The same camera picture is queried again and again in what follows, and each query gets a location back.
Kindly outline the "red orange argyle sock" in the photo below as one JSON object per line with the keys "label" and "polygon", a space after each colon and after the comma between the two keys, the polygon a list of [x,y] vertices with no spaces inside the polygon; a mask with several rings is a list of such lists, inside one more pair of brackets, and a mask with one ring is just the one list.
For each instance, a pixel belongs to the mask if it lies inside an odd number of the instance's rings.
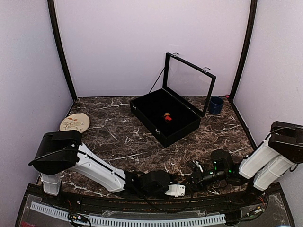
{"label": "red orange argyle sock", "polygon": [[165,122],[171,122],[172,121],[170,113],[165,113],[164,116],[163,116],[163,118],[164,118]]}

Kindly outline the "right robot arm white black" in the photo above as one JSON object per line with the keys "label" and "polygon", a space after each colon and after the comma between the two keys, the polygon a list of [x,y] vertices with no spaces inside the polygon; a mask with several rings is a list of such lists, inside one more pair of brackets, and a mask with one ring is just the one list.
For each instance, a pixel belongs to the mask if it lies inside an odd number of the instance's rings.
{"label": "right robot arm white black", "polygon": [[242,186],[250,184],[242,194],[242,202],[252,205],[288,169],[303,162],[303,128],[301,125],[275,121],[270,133],[251,154],[234,163],[231,154],[222,149],[210,155],[213,168],[206,170],[197,161],[189,161],[192,174],[187,179],[193,190],[201,191],[208,185],[225,180],[228,184]]}

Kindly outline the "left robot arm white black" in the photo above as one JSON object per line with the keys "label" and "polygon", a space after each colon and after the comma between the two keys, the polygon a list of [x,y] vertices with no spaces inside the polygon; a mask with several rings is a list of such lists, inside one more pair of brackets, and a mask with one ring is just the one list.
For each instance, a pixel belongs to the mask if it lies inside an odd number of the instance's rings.
{"label": "left robot arm white black", "polygon": [[119,197],[156,197],[186,194],[186,187],[175,175],[164,170],[129,172],[118,169],[96,156],[82,141],[76,130],[46,133],[35,158],[29,162],[42,178],[43,190],[56,206],[63,206],[67,196],[60,191],[62,171],[77,172],[97,182]]}

